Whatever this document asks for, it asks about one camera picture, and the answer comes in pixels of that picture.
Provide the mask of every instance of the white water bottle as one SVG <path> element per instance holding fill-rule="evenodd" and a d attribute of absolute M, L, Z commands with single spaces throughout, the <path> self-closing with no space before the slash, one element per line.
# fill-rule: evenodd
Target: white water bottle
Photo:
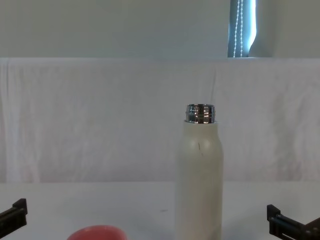
<path fill-rule="evenodd" d="M 175 240 L 221 240 L 223 150 L 215 107 L 190 104 L 176 162 Z"/>

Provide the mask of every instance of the table surface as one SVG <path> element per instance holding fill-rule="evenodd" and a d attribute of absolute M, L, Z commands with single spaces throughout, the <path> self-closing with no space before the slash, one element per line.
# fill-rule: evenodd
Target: table surface
<path fill-rule="evenodd" d="M 26 198 L 27 226 L 4 240 L 66 240 L 78 229 L 114 225 L 129 240 L 172 240 L 172 182 L 4 183 L 0 212 Z M 304 224 L 320 217 L 320 183 L 225 182 L 223 240 L 274 240 L 266 206 Z"/>

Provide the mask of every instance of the white sheet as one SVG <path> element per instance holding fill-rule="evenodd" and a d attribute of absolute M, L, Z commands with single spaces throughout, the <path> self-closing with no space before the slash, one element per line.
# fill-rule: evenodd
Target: white sheet
<path fill-rule="evenodd" d="M 320 179 L 318 59 L 0 64 L 1 181 L 172 180 L 189 103 L 216 104 L 226 180 Z"/>

